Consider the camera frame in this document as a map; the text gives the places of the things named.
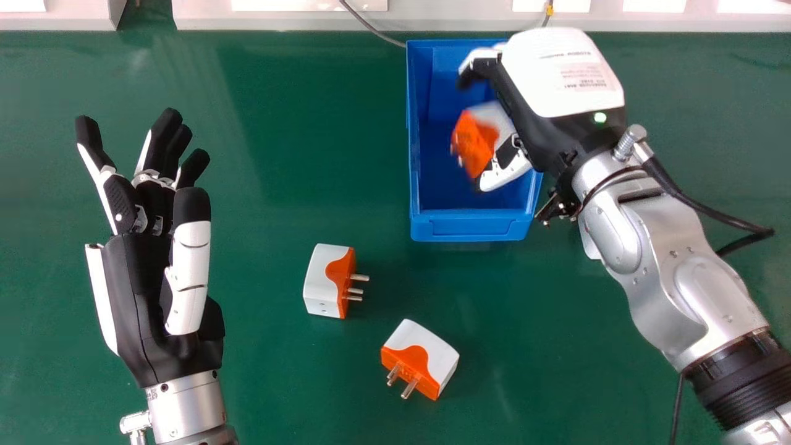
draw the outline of blurry orange object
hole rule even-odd
[[[461,157],[467,175],[474,179],[481,176],[492,160],[494,144],[499,137],[497,128],[478,121],[471,112],[465,110],[453,129],[450,151]]]

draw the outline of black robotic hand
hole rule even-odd
[[[209,155],[197,149],[178,167],[192,133],[168,108],[129,182],[104,152],[96,121],[80,116],[75,127],[113,233],[104,246],[85,247],[105,343],[141,388],[217,370],[225,326],[206,295],[211,210],[193,187]]]

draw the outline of robotic hand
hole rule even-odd
[[[533,168],[557,181],[536,218],[578,222],[587,256],[622,285],[634,324],[679,372],[676,414],[687,379],[724,443],[791,443],[791,354],[721,259],[774,231],[681,192],[645,129],[626,128],[623,89],[582,31],[533,29],[475,49],[458,84],[478,80],[497,90]],[[695,211],[753,235],[714,252]]]
[[[121,432],[133,445],[145,445],[149,428],[157,444],[236,444],[217,374],[225,325],[206,295],[209,196],[193,187],[209,155],[195,150],[178,167],[192,133],[168,108],[129,182],[104,152],[96,121],[80,116],[75,127],[112,229],[105,245],[85,246],[102,336],[148,401],[146,411],[121,419]]]

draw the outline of gray cable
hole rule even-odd
[[[554,7],[554,0],[547,0],[547,5],[544,6],[544,20],[541,22],[541,28],[547,26],[547,22],[549,22],[549,17],[552,17],[549,14],[549,9],[553,7]]]
[[[356,18],[360,23],[362,23],[362,25],[365,26],[370,32],[372,32],[374,36],[379,37],[380,39],[384,40],[385,42],[388,42],[390,44],[394,44],[397,47],[401,47],[401,48],[406,48],[407,47],[407,44],[405,44],[404,42],[398,41],[398,40],[393,39],[391,37],[387,37],[382,32],[380,32],[378,29],[374,28],[370,23],[365,21],[365,19],[362,18],[362,16],[360,14],[358,14],[357,11],[355,11],[351,6],[349,6],[349,3],[347,3],[346,0],[338,0],[338,3],[340,3],[341,6],[343,6],[344,8],[346,8],[346,10],[349,11],[349,13],[351,15],[353,15],[354,18]]]

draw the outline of metal prong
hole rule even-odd
[[[409,385],[407,385],[407,387],[404,388],[403,392],[401,393],[401,398],[403,400],[407,400],[409,398],[409,394],[412,394],[412,390],[414,390],[414,388],[417,385],[418,385],[418,380],[416,378],[413,378],[412,381],[409,382]]]
[[[388,374],[388,386],[393,386],[393,383],[398,379],[398,371],[401,369],[401,365],[395,365]]]

